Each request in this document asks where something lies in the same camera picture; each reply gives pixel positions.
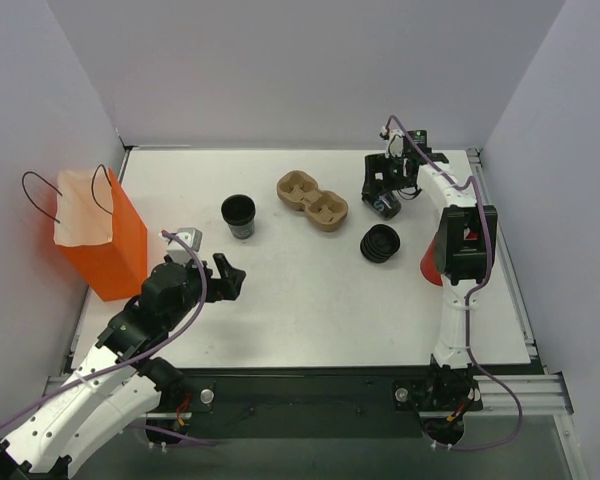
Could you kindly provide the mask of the black paper coffee cup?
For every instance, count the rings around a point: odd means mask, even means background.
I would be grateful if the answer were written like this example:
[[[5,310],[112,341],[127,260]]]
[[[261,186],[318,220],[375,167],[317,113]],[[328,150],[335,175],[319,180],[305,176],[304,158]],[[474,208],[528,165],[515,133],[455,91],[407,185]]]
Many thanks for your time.
[[[392,192],[381,194],[363,194],[362,201],[383,220],[394,218],[402,208]]]

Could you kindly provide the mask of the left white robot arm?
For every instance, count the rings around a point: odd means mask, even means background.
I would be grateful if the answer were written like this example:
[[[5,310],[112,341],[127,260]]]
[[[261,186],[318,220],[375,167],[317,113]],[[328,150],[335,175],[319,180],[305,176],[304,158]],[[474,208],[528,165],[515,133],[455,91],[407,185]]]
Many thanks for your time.
[[[156,348],[202,305],[239,297],[245,271],[222,253],[213,260],[210,269],[167,258],[152,270],[53,397],[0,438],[0,479],[69,479],[140,415],[156,407],[170,411],[192,398],[183,373]]]

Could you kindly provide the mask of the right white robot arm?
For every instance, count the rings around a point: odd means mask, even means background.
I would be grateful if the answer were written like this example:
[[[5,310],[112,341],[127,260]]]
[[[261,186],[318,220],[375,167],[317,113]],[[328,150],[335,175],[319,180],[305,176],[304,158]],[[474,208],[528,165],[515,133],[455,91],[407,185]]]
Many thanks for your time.
[[[365,156],[361,199],[384,220],[401,210],[396,195],[412,189],[426,194],[440,215],[431,243],[432,261],[441,277],[443,306],[433,358],[448,369],[473,361],[470,347],[471,296],[488,283],[495,259],[498,214],[485,205],[469,177],[461,183],[448,158],[427,145],[425,130],[403,132],[385,126],[383,153]]]

